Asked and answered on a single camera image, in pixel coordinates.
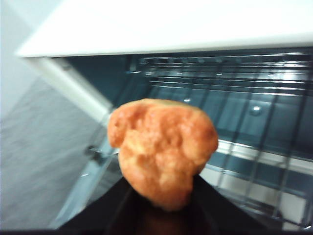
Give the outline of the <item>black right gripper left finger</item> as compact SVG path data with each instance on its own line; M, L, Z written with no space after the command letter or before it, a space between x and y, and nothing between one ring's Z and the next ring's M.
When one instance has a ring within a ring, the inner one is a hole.
M78 235L152 235L149 202L121 178L103 196L59 227Z

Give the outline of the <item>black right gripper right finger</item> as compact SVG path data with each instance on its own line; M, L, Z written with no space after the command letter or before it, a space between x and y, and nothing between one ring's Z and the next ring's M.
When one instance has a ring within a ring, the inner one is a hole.
M222 196L201 176L194 177L190 203L175 219L176 235L262 235L269 229Z

